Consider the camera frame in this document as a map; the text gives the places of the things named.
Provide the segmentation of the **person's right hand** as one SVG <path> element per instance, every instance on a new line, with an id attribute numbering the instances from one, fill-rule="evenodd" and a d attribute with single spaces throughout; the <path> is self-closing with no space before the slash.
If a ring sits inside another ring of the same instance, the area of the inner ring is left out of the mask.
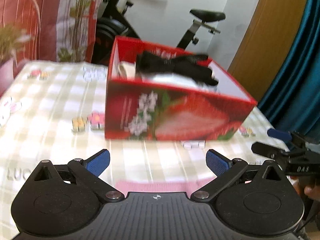
<path id="1" fill-rule="evenodd" d="M 316 184 L 314 176 L 290 176 L 290 179 L 304 204 L 314 200 L 319 202 L 319 185 Z"/>

